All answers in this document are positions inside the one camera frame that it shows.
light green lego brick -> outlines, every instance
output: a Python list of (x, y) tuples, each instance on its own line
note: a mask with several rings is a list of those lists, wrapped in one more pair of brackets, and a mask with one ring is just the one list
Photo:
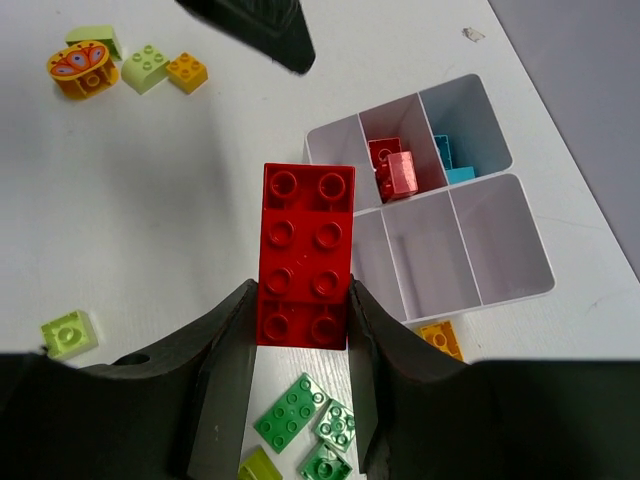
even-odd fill
[(111, 25), (93, 25), (74, 28), (64, 37), (64, 41), (69, 46), (84, 42), (85, 40), (97, 40), (104, 43), (109, 49), (111, 58), (114, 60), (122, 60), (120, 42), (118, 42), (116, 32)]
[(262, 447), (251, 455), (238, 470), (237, 480), (282, 480), (282, 475)]
[(131, 55), (122, 65), (122, 79), (140, 95), (167, 78), (169, 59), (153, 45)]
[(40, 327), (49, 357), (66, 360), (98, 346), (89, 316), (76, 310)]

printed lego brick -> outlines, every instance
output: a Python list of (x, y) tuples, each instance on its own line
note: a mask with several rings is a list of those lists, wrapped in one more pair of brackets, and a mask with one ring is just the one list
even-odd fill
[(276, 453), (280, 453), (328, 400), (320, 386), (303, 373), (254, 428)]

red duplo brick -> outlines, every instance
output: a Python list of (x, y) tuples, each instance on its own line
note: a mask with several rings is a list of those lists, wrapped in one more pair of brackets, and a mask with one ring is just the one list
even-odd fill
[(344, 349), (355, 169), (265, 165), (257, 342)]

green lego brick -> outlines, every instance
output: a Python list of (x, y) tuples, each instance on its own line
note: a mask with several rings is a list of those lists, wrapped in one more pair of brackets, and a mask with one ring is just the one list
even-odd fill
[(253, 452), (238, 470), (238, 480), (282, 480), (282, 475), (262, 447)]
[(353, 412), (337, 400), (332, 400), (329, 408), (316, 426), (316, 435), (332, 447), (346, 452), (356, 435), (356, 421)]
[(299, 473), (306, 480), (344, 480), (352, 470), (330, 445), (321, 443), (302, 463)]
[(169, 59), (153, 45), (134, 53), (122, 65), (122, 79), (140, 95), (167, 78)]
[(69, 46), (85, 40), (97, 40), (104, 43), (109, 49), (109, 54), (113, 60), (122, 60), (122, 48), (120, 48), (120, 42), (118, 42), (116, 32), (111, 25), (77, 27), (64, 37), (64, 41)]
[(302, 376), (258, 420), (254, 428), (280, 453), (329, 400), (311, 377)]
[(66, 360), (98, 346), (89, 316), (76, 310), (40, 327), (49, 357)]

lego stud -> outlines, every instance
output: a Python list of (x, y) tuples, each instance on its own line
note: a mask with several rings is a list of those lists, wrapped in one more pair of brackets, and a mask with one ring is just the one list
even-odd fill
[(342, 240), (342, 228), (335, 222), (325, 223), (316, 231), (316, 243), (326, 249), (331, 250), (340, 245)]
[(282, 170), (271, 177), (270, 188), (277, 198), (287, 200), (296, 194), (298, 181), (293, 173)]
[(339, 281), (338, 274), (334, 271), (319, 273), (312, 281), (313, 292), (321, 297), (330, 297), (338, 288)]
[(288, 220), (276, 222), (269, 228), (269, 241), (274, 247), (286, 247), (293, 240), (295, 228)]
[(289, 331), (287, 317), (280, 313), (269, 315), (264, 322), (264, 334), (275, 342), (281, 342)]
[[(289, 290), (291, 285), (291, 270), (288, 268), (278, 268), (269, 274), (267, 277), (267, 290), (274, 295), (284, 295)], [(328, 288), (326, 280), (321, 284), (322, 288)]]
[(336, 202), (342, 198), (347, 191), (347, 185), (337, 173), (327, 173), (318, 184), (320, 196), (327, 202)]
[(337, 336), (338, 325), (333, 317), (325, 315), (316, 318), (311, 324), (311, 336), (318, 345), (327, 345)]

